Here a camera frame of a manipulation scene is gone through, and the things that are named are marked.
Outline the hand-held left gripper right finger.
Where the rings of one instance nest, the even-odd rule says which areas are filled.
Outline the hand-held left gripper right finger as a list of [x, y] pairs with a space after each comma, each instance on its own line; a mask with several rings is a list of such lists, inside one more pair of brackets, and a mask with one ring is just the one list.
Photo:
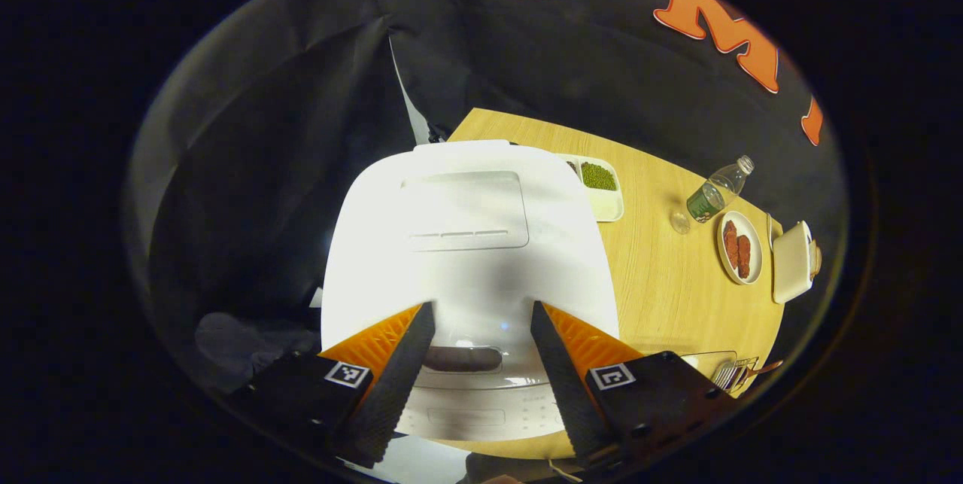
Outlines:
[[533, 303], [530, 333], [585, 469], [649, 466], [739, 411], [678, 354], [646, 356], [549, 303]]

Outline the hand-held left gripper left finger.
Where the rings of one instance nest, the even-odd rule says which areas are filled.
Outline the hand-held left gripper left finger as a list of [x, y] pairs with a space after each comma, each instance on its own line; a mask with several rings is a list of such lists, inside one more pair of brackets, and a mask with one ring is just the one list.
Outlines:
[[323, 463], [371, 469], [394, 437], [434, 334], [433, 305], [419, 303], [319, 353], [279, 358], [230, 395], [230, 408]]

